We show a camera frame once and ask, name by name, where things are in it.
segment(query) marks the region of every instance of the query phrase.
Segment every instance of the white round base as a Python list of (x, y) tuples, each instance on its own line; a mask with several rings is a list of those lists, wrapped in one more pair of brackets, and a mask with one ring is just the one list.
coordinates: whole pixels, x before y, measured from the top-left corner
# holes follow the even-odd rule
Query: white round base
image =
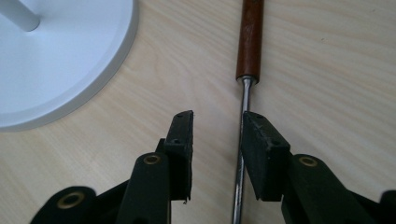
[(135, 0), (22, 1), (40, 17), (24, 32), (0, 15), (0, 131), (55, 121), (114, 76), (137, 30)]

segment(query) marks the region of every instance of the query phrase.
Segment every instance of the brass grommet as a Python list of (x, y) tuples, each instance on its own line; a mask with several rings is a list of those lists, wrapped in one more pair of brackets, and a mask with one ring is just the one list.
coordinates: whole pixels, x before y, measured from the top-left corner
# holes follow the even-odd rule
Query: brass grommet
[(69, 209), (72, 208), (79, 203), (81, 203), (85, 198), (85, 195), (81, 191), (71, 192), (69, 194), (64, 195), (57, 203), (60, 209)]
[(153, 164), (157, 164), (158, 162), (160, 162), (161, 157), (159, 157), (157, 155), (149, 155), (149, 156), (145, 157), (145, 159), (143, 159), (143, 161), (147, 165), (153, 165)]
[(303, 165), (309, 166), (309, 167), (315, 167), (318, 165), (318, 162), (314, 159), (312, 159), (311, 157), (300, 157), (298, 159), (298, 161), (300, 163), (302, 163)]

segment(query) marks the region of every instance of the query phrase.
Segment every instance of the white pole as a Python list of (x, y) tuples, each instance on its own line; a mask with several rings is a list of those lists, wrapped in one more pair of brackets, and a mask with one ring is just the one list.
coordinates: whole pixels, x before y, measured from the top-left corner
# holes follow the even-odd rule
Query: white pole
[(8, 18), (23, 31), (33, 31), (40, 19), (19, 0), (0, 0), (0, 14)]

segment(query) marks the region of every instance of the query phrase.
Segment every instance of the metal shaft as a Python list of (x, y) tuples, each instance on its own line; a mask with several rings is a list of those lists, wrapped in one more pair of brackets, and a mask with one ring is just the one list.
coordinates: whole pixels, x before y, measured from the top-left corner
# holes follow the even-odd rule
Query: metal shaft
[(254, 78), (250, 76), (241, 77), (244, 86), (241, 106), (241, 121), (239, 134), (239, 148), (238, 148), (238, 162), (236, 164), (236, 178), (235, 178), (235, 192), (233, 199), (233, 224), (241, 223), (242, 219), (242, 200), (244, 193), (244, 179), (245, 179), (245, 163), (242, 157), (242, 136), (244, 130), (244, 122), (242, 120), (245, 111), (250, 108), (250, 88), (253, 85)]
[(236, 64), (236, 79), (242, 81), (244, 85), (244, 94), (241, 109), (238, 162), (236, 165), (233, 224), (240, 224), (242, 219), (245, 175), (245, 163), (241, 151), (244, 131), (242, 117), (244, 112), (249, 110), (250, 88), (253, 84), (260, 81), (260, 69), (262, 65), (263, 6), (264, 0), (243, 0), (238, 58)]

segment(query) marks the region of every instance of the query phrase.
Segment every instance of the light wood surface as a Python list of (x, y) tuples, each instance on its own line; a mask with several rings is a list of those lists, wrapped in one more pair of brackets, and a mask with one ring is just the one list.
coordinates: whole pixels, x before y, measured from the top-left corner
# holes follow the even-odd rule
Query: light wood surface
[[(230, 223), (241, 2), (140, 1), (129, 56), (94, 98), (46, 126), (0, 133), (0, 223), (28, 223), (69, 186), (116, 186), (189, 109), (193, 188), (187, 205), (173, 203), (173, 223)], [(348, 189), (376, 201), (396, 189), (396, 1), (268, 0), (263, 31), (251, 110)], [(243, 223), (284, 222), (280, 203), (256, 202), (246, 186)]]

